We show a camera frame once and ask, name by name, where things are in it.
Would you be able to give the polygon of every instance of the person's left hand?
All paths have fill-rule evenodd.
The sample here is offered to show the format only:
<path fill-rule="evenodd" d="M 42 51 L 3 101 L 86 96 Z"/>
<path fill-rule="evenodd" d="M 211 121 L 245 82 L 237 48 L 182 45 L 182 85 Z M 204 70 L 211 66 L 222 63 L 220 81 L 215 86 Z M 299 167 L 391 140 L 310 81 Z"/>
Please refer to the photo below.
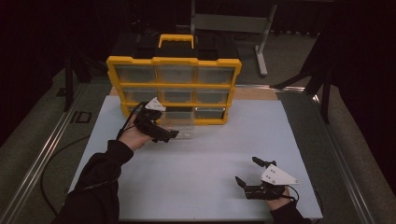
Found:
<path fill-rule="evenodd" d="M 125 130 L 131 126 L 134 126 L 135 118 L 136 115 L 133 115 L 131 117 L 131 120 Z M 148 141 L 152 140 L 152 137 L 139 132 L 136 127 L 132 127 L 124 131 L 119 140 L 123 142 L 126 146 L 128 146 L 132 151 L 135 151 L 145 145 L 145 143 L 147 143 Z"/>

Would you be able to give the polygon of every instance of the white table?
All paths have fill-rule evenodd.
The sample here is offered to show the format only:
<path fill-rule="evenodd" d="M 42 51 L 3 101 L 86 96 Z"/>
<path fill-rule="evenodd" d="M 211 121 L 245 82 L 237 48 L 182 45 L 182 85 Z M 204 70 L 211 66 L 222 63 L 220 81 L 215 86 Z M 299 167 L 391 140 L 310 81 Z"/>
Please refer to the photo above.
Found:
<path fill-rule="evenodd" d="M 125 117 L 118 96 L 107 96 L 73 180 L 93 153 L 106 151 Z M 280 101 L 234 100 L 225 125 L 195 126 L 192 139 L 147 143 L 123 165 L 120 219 L 132 221 L 269 220 L 265 202 L 247 200 L 236 184 L 260 185 L 264 171 L 251 158 L 277 162 L 296 177 L 297 208 L 304 217 L 322 218 Z"/>

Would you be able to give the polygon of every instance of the hand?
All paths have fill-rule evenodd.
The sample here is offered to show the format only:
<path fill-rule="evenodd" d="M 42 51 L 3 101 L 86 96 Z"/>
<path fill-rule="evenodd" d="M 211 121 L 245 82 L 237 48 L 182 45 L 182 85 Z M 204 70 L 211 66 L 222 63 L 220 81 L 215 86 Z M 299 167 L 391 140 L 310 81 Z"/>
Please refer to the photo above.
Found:
<path fill-rule="evenodd" d="M 283 191 L 283 195 L 290 196 L 289 187 L 285 187 L 285 191 Z M 271 211 L 274 211 L 282 207 L 283 205 L 290 203 L 290 199 L 282 198 L 282 197 L 276 200 L 265 200 L 265 201 L 267 202 Z"/>
<path fill-rule="evenodd" d="M 126 146 L 128 146 L 132 151 L 135 151 L 139 148 L 141 148 L 145 143 L 148 141 L 152 140 L 152 137 L 145 135 L 137 128 L 134 126 L 134 119 L 136 118 L 136 115 L 133 115 L 131 117 L 131 120 L 128 124 L 128 126 L 125 128 L 126 131 L 124 131 L 120 137 L 120 141 L 123 142 Z"/>

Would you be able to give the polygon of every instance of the toolbox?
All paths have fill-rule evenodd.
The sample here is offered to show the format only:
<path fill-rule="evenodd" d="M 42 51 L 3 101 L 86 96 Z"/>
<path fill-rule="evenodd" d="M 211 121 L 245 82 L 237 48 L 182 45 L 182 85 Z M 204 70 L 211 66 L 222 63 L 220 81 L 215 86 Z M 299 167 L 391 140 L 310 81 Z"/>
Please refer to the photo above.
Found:
<path fill-rule="evenodd" d="M 165 117 L 192 119 L 195 125 L 227 122 L 242 66 L 230 35 L 125 33 L 106 63 L 124 116 L 157 97 L 172 113 Z"/>

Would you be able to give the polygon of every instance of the gray carpet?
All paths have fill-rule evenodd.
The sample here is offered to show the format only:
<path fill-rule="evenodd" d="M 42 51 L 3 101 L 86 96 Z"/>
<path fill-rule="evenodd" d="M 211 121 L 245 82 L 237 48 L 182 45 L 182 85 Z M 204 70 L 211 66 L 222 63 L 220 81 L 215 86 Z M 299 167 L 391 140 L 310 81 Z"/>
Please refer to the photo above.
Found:
<path fill-rule="evenodd" d="M 270 35 L 264 48 L 268 77 L 258 75 L 255 56 L 252 54 L 258 41 L 259 36 L 250 36 L 244 41 L 238 41 L 243 69 L 237 84 L 272 85 L 296 75 L 315 43 L 315 38 L 304 35 Z M 302 80 L 293 86 L 303 87 L 306 82 L 307 80 Z M 53 88 L 43 96 L 0 148 L 2 212 L 7 208 L 24 175 L 63 114 L 64 98 L 56 97 L 57 91 L 63 86 L 64 75 L 60 73 L 54 79 Z M 69 123 L 56 150 L 91 133 L 102 102 L 111 88 L 106 78 L 99 77 L 86 86 L 77 84 L 76 89 L 78 86 L 85 91 L 72 112 L 92 113 L 92 119 L 88 123 Z M 334 145 L 328 133 L 329 128 L 334 130 L 337 144 L 343 150 L 351 171 L 363 189 L 362 194 L 373 210 L 375 223 L 396 223 L 394 195 L 378 172 L 370 151 L 342 104 L 336 88 L 332 88 L 330 126 L 325 125 L 318 117 L 318 108 L 308 96 L 296 92 L 279 92 L 277 95 L 285 107 L 306 169 L 313 186 L 318 190 L 318 200 L 323 205 L 324 218 L 319 223 L 361 223 L 351 201 L 349 189 L 334 159 Z M 66 148 L 48 167 L 45 189 L 58 210 L 62 206 L 86 144 L 85 139 Z M 36 184 L 15 223 L 49 223 L 52 219 L 53 214 Z"/>

